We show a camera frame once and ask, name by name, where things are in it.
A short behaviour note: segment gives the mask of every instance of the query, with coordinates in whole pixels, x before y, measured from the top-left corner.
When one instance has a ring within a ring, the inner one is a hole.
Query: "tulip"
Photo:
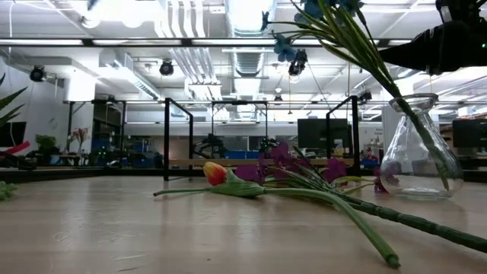
[[[224,183],[227,175],[227,170],[224,167],[212,162],[205,163],[203,172],[205,173],[206,179],[208,179],[208,183],[212,186]]]

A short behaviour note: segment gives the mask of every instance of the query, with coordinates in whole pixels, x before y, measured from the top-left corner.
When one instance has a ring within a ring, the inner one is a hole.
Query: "computer monitor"
[[[331,119],[329,124],[333,144],[341,142],[343,148],[349,147],[349,121]],[[326,130],[326,119],[298,119],[299,148],[326,148]]]
[[[487,119],[458,119],[452,125],[455,148],[487,147]]]

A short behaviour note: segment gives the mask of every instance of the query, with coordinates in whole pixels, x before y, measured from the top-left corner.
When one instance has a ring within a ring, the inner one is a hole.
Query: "desk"
[[[169,160],[169,165],[188,166],[192,164],[194,166],[202,166],[209,161],[225,167],[259,163],[257,159],[174,159]],[[272,165],[274,163],[272,159],[266,159],[264,161],[266,162],[266,164],[269,165]],[[328,159],[311,159],[310,161],[314,165],[328,165]],[[353,165],[353,159],[340,159],[340,161],[343,161],[348,165]]]
[[[208,186],[174,180],[171,188]],[[0,273],[470,274],[487,254],[362,214],[398,253],[389,269],[344,215],[321,205],[212,193],[151,197],[160,177],[92,177],[21,185],[0,203]],[[487,237],[487,186],[452,200],[362,199]]]

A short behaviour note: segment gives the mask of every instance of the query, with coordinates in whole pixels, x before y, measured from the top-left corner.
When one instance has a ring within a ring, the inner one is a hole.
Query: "pipe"
[[[205,30],[203,28],[203,0],[195,0],[195,12],[196,12],[196,33],[199,38],[205,38]],[[205,69],[205,73],[207,74],[208,82],[218,83],[218,79],[216,78],[215,68],[213,67],[212,58],[210,56],[210,52],[208,48],[205,49],[198,49],[199,51],[199,58],[200,63]]]
[[[183,37],[183,33],[181,33],[181,28],[180,28],[180,3],[178,0],[170,0],[171,5],[173,6],[173,16],[172,16],[172,23],[171,23],[171,30],[174,32],[175,37]],[[186,66],[186,70],[190,74],[191,81],[197,82],[198,77],[196,76],[196,72],[194,68],[191,68],[191,66],[188,63],[188,58],[189,56],[185,56],[184,50],[181,49],[175,49],[175,52],[180,54],[180,60],[183,62],[181,65]]]
[[[169,8],[168,8],[168,0],[159,0],[159,5],[161,6],[161,13],[162,18],[160,21],[154,23],[154,30],[159,37],[167,37],[172,38],[173,33],[170,29],[169,25]],[[178,49],[169,49],[169,54],[171,54],[172,58],[176,61],[176,63],[181,68],[181,71],[186,76],[186,78],[190,79],[193,82],[196,82],[196,77],[191,74],[191,71],[188,69],[187,63],[183,61],[183,57],[181,51]]]
[[[186,33],[186,36],[189,38],[194,38],[195,34],[193,33],[193,26],[191,22],[191,1],[190,0],[183,0],[183,10],[184,10],[184,21],[183,21],[183,29],[184,32]],[[193,67],[193,70],[196,74],[196,77],[198,78],[199,83],[203,83],[203,77],[201,76],[201,72],[199,70],[198,64],[196,63],[196,50],[195,49],[184,49],[185,56],[187,57],[187,60],[189,60],[189,63]]]

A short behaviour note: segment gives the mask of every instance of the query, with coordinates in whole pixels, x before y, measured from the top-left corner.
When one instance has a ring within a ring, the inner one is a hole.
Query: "vase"
[[[380,180],[392,195],[442,200],[463,184],[460,162],[429,115],[437,100],[436,94],[413,94],[390,101],[402,114],[380,165]]]

